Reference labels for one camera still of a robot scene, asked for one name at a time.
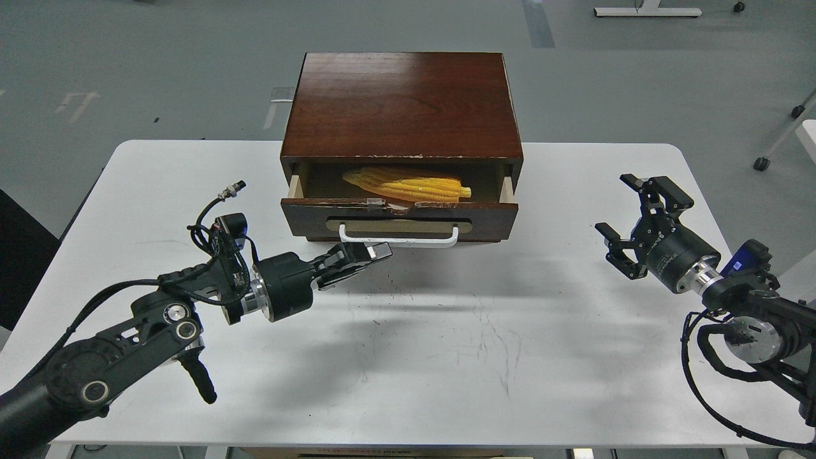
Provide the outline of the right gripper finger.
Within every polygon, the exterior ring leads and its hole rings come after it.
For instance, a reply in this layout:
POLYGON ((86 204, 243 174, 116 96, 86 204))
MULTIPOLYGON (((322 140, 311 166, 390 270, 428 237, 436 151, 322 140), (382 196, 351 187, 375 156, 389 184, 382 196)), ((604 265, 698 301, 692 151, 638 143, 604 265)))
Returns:
POLYGON ((682 213, 694 206, 694 200, 667 175, 639 179, 626 173, 620 180, 638 193, 641 217, 637 227, 681 227, 682 213))
POLYGON ((633 261, 624 253, 624 250, 634 249, 635 243, 632 239, 621 239, 620 235, 606 222, 595 224, 595 229, 604 237, 604 244, 608 248, 606 261, 609 264, 614 265, 628 279, 642 279, 647 276, 645 265, 633 261))

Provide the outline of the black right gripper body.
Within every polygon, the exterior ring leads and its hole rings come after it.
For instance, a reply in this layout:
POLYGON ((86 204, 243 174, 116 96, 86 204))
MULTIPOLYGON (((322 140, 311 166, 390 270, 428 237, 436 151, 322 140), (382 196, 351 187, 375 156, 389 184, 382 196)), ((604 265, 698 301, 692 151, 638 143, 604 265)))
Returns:
POLYGON ((700 261, 713 268, 722 255, 692 230, 670 217, 642 217, 630 234, 636 261, 661 281, 672 293, 689 290, 681 280, 700 261))

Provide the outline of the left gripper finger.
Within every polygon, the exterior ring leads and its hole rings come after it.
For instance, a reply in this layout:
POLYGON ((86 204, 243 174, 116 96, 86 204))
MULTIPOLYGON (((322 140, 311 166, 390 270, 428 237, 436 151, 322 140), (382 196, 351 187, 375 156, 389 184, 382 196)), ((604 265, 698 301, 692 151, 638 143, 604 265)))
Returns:
POLYGON ((332 247, 316 258, 316 289, 331 288, 391 255, 390 247, 332 247))
POLYGON ((338 243, 310 261, 317 276, 341 276, 377 261, 373 247, 364 243, 338 243))

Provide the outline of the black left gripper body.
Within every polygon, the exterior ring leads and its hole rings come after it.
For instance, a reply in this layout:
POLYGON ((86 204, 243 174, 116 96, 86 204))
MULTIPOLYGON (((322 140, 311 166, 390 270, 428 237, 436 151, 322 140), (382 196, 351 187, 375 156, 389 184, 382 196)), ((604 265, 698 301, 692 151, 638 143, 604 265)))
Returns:
POLYGON ((312 281, 326 254, 304 261, 297 253, 285 252, 253 262, 254 272, 263 281, 268 305, 263 313, 274 323, 308 310, 314 302, 312 281))

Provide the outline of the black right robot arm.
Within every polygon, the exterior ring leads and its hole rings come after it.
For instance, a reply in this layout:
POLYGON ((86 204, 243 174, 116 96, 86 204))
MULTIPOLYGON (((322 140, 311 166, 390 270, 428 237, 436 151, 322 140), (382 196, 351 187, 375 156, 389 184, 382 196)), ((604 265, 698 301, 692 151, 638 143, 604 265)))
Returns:
POLYGON ((628 279, 652 273, 672 293, 699 295, 711 324, 699 329, 697 345, 712 368, 744 383, 775 384, 814 425, 814 364, 801 371, 786 362, 814 347, 814 310, 779 296, 769 249, 749 239, 718 268, 722 255, 681 223, 693 198, 665 175, 623 174, 621 181, 638 195, 641 217, 629 238, 595 224, 606 261, 628 279))

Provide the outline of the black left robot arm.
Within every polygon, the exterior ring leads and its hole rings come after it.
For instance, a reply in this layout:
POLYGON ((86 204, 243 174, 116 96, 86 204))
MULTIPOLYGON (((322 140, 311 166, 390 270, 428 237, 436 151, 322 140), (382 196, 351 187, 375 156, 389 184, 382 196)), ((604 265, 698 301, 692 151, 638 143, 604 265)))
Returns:
POLYGON ((215 387, 200 361, 204 327, 196 304, 219 306, 229 324, 259 311, 276 322, 311 308, 314 290, 331 288, 391 256, 387 243, 341 242, 309 261, 293 252, 260 259, 252 248, 248 263, 242 256, 249 241, 242 213, 202 224, 216 204, 244 188, 244 181, 228 186, 187 227, 207 262, 99 291, 44 357, 2 394, 3 458, 25 457, 78 422, 107 416, 120 394, 163 364, 180 363, 203 401, 215 403, 215 387), (131 319, 70 342, 100 305, 135 286, 152 291, 132 302, 131 319))

